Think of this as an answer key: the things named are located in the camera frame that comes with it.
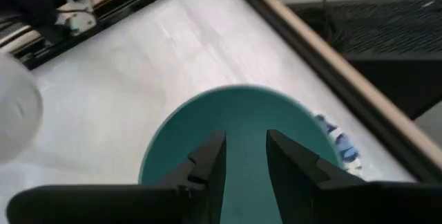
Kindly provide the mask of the black perforated box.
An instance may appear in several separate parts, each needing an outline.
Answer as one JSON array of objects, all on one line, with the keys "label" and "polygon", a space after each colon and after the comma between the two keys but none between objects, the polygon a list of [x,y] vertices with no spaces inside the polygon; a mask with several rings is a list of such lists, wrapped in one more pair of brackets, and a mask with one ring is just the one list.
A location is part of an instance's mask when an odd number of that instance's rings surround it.
[{"label": "black perforated box", "polygon": [[288,6],[409,118],[442,100],[442,0]]}]

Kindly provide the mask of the teal plastic bowl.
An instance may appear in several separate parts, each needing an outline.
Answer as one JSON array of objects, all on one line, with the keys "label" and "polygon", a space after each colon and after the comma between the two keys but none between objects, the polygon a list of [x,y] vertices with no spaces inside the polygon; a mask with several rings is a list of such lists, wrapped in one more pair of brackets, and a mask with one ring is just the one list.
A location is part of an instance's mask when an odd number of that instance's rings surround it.
[{"label": "teal plastic bowl", "polygon": [[256,86],[225,86],[179,106],[155,132],[139,182],[152,185],[215,131],[227,138],[227,177],[221,224],[282,224],[267,165],[267,130],[275,129],[334,165],[342,162],[331,138],[297,101]]}]

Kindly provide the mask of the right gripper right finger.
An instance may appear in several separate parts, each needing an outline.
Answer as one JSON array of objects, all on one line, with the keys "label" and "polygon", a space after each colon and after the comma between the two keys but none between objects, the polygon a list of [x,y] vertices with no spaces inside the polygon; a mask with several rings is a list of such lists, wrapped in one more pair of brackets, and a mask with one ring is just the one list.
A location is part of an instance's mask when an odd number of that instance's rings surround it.
[{"label": "right gripper right finger", "polygon": [[365,181],[285,134],[267,132],[267,164],[282,224],[352,224],[347,189]]}]

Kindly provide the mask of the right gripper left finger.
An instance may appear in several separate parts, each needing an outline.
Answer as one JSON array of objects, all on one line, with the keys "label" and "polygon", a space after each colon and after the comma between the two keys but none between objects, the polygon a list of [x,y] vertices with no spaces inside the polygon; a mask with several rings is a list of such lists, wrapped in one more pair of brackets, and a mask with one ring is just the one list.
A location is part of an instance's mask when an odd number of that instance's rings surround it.
[{"label": "right gripper left finger", "polygon": [[226,133],[216,131],[162,178],[180,197],[180,224],[220,224],[226,159]]}]

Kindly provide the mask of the white paper bowl blue pattern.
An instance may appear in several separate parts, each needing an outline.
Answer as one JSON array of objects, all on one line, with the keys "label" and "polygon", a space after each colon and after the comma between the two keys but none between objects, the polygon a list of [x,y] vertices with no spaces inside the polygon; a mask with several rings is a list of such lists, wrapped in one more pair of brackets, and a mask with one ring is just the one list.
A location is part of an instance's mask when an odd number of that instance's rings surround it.
[{"label": "white paper bowl blue pattern", "polygon": [[348,135],[338,126],[329,122],[324,115],[315,115],[316,120],[320,123],[328,136],[332,139],[346,172],[355,176],[362,176],[362,164],[358,149],[351,143]]}]

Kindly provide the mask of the plain white plastic bowl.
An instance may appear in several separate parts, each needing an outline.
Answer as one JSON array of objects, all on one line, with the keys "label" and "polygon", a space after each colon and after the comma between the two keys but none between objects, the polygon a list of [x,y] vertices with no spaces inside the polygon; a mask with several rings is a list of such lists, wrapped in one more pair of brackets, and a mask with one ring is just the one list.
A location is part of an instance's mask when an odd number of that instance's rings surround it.
[{"label": "plain white plastic bowl", "polygon": [[41,126],[43,100],[32,73],[0,53],[0,164],[30,146]]}]

